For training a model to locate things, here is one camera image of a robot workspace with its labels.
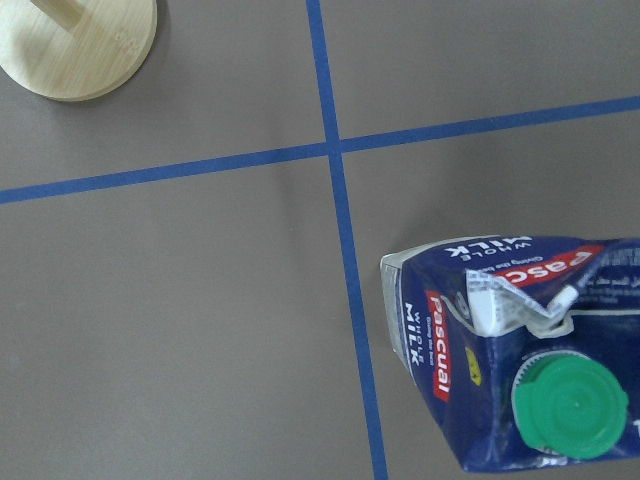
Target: wooden stand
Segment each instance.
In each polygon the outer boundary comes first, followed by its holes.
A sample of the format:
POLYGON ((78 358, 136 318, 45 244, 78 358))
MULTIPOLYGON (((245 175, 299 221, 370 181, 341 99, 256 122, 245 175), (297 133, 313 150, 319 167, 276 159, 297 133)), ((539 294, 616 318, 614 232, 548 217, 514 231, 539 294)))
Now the wooden stand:
POLYGON ((156 0, 0 0, 0 66, 45 97, 88 100, 140 68, 156 24, 156 0))

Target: vertical blue line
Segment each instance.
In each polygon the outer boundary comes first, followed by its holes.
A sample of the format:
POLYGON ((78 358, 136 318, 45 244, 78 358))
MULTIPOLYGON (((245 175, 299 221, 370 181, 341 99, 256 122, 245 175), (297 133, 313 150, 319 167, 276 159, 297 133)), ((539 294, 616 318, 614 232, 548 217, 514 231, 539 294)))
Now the vertical blue line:
POLYGON ((307 0, 307 12, 309 15, 309 27, 311 30, 316 74, 318 77, 322 120, 327 140, 333 199, 338 220, 338 233, 340 235, 342 263, 347 284, 349 309, 351 311, 351 323, 358 361, 358 372, 360 374, 360 387, 362 389, 367 432, 369 434, 373 476, 375 480, 386 480, 388 478, 387 462, 384 454, 382 427, 380 425, 380 414, 378 412, 371 351, 369 349, 356 247, 353 239, 353 226, 351 224, 351 213, 349 210, 347 181, 344 173, 342 147, 338 131, 338 117, 333 96, 329 56, 327 54, 327 44, 319 0, 307 0))

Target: bottle cap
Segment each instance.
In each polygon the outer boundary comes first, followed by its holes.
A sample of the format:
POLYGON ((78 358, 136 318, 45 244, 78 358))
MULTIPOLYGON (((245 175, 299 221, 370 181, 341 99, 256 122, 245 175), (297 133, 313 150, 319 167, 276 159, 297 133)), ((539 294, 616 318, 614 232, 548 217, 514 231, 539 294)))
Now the bottle cap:
POLYGON ((512 392, 516 424, 532 448, 576 459, 609 451, 627 421, 629 398, 602 364, 574 353, 526 362, 512 392))

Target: blue line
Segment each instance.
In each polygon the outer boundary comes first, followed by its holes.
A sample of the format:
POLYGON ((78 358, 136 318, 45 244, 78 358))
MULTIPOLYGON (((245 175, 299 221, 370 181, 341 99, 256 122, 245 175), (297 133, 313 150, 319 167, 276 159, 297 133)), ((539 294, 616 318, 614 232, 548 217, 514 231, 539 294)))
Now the blue line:
POLYGON ((351 212, 349 210, 347 181, 342 161, 338 118, 333 96, 329 56, 327 53, 327 44, 319 0, 307 0, 307 12, 309 15, 309 28, 311 30, 316 74, 318 77, 322 120, 327 139, 329 169, 331 171, 331 184, 338 220, 342 263, 344 266, 344 274, 347 284, 347 295, 349 298, 349 309, 351 312, 351 325, 353 328, 358 372, 360 375, 360 388, 362 389, 362 400, 364 403, 367 432, 369 434, 369 449, 373 464, 373 477, 375 480, 386 480, 389 475, 387 472, 387 461, 384 453, 382 426, 380 424, 380 414, 378 412, 378 400, 376 396, 375 379, 373 376, 373 365, 371 363, 371 352, 369 350, 369 338, 367 335, 367 324, 362 301, 360 275, 358 273, 358 260, 355 242, 353 239, 351 212))
POLYGON ((320 157, 327 154, 324 143, 314 143, 291 148, 268 150, 264 152, 232 155, 210 160, 178 163, 161 167, 144 168, 129 172, 111 173, 96 177, 79 178, 62 182, 33 185, 28 187, 0 190, 0 205, 4 203, 24 202, 46 197, 69 195, 72 193, 123 187, 138 183, 157 182, 172 178, 223 172, 239 168, 271 165, 275 163, 320 157))
POLYGON ((474 133, 493 132, 509 128, 528 127, 545 123, 577 120, 580 118, 630 112, 640 109, 640 96, 583 103, 566 107, 534 110, 531 112, 501 115, 497 117, 447 123, 431 127, 379 133, 342 140, 343 152, 356 152, 373 148, 390 147, 407 143, 425 142, 443 138, 459 137, 474 133))

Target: green plastic screw cap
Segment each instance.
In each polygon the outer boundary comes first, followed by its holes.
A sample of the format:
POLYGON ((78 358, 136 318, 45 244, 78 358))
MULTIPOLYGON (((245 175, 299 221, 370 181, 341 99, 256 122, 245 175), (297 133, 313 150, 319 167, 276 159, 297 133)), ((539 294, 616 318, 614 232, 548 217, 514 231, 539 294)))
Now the green plastic screw cap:
POLYGON ((629 398, 603 365, 575 353, 532 357, 512 391, 516 425, 531 448, 586 460, 608 452, 627 422, 629 398))

